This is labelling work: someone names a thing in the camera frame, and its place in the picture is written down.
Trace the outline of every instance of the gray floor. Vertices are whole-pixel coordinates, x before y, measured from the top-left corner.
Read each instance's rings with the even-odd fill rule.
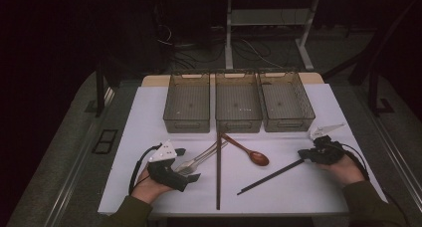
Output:
[[[297,67],[305,72],[294,44],[294,38],[301,33],[292,30],[272,30],[268,33],[272,34],[270,38],[260,39],[235,33],[238,35],[235,37],[239,38],[234,40],[235,68],[273,67],[276,64]],[[342,28],[311,32],[307,49],[315,72],[323,74],[354,56],[371,38],[371,34],[352,34],[348,38],[344,35]],[[273,65],[251,53],[245,41],[250,42]],[[183,51],[185,55],[177,54],[183,61],[170,64],[170,68],[224,68],[224,53],[220,55],[222,49],[223,44],[216,43],[212,49]],[[214,59],[213,62],[202,62]],[[409,171],[417,181],[414,186],[422,180],[419,160],[422,156],[422,124],[388,82],[382,79],[379,96],[390,101],[395,113],[374,117],[366,105],[366,84],[353,87],[347,81],[351,70],[352,67],[325,82],[331,85],[380,185],[401,206],[411,226],[422,226],[421,210],[415,202],[417,197],[409,191],[412,184],[408,181]],[[97,226],[102,221],[104,217],[97,213],[97,209],[138,86],[137,81],[124,81],[120,87],[112,89],[105,112],[96,117],[95,113],[87,112],[87,107],[96,99],[95,74],[84,82],[8,226]],[[103,129],[117,129],[111,153],[92,154],[91,149]],[[392,161],[387,151],[391,146],[396,146],[405,160],[405,167],[409,170],[407,175],[398,171],[400,168]],[[316,227],[347,226],[346,216],[319,216],[313,220]]]

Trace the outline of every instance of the human hand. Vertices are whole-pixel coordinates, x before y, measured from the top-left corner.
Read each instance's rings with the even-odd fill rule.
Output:
[[[338,179],[341,184],[348,185],[365,180],[362,172],[346,154],[335,164],[317,164],[321,169],[328,170]]]
[[[151,204],[158,196],[173,189],[151,179],[147,166],[148,165],[146,164],[145,168],[137,177],[137,184],[133,188],[130,196]]]

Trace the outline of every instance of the green sleeve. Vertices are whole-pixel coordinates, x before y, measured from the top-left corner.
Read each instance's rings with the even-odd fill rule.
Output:
[[[100,227],[142,227],[151,212],[152,207],[136,198],[126,196],[118,210],[106,218]]]
[[[369,181],[360,181],[343,188],[350,212],[350,226],[406,226],[403,214],[385,203]]]

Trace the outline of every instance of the white table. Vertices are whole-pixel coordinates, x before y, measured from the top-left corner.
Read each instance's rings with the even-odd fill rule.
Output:
[[[347,123],[329,85],[310,84],[305,85],[305,88],[316,113],[310,130],[318,126]],[[166,95],[167,87],[154,87],[149,82],[138,88],[99,213],[112,214],[117,210],[127,195],[134,166],[148,148],[168,139],[175,148],[186,148],[185,155],[176,158],[173,165],[175,168],[179,163],[195,157],[216,140],[213,86],[209,133],[167,133],[162,119]],[[216,156],[212,156],[198,167],[197,173],[201,173],[201,176],[197,182],[190,183],[184,192],[172,191],[158,198],[153,203],[151,217],[312,216],[347,212],[341,186],[330,173],[317,168],[311,162],[305,162],[237,195],[242,188],[298,160],[299,149],[312,148],[313,142],[309,139],[308,132],[267,133],[262,128],[259,133],[232,133],[230,136],[246,147],[268,155],[270,164],[265,167],[257,166],[243,150],[228,144],[222,150],[220,210],[216,209]],[[329,136],[332,140],[348,144],[360,152],[348,125]],[[369,166],[368,172],[375,189],[386,200]]]

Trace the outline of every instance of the transparent plastic bin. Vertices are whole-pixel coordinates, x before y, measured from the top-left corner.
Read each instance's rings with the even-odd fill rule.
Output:
[[[210,74],[208,70],[171,74],[163,119],[169,133],[210,131]]]
[[[299,74],[281,69],[258,73],[265,131],[307,131],[316,115]]]
[[[220,131],[257,133],[262,124],[258,83],[254,70],[217,70],[216,120]]]

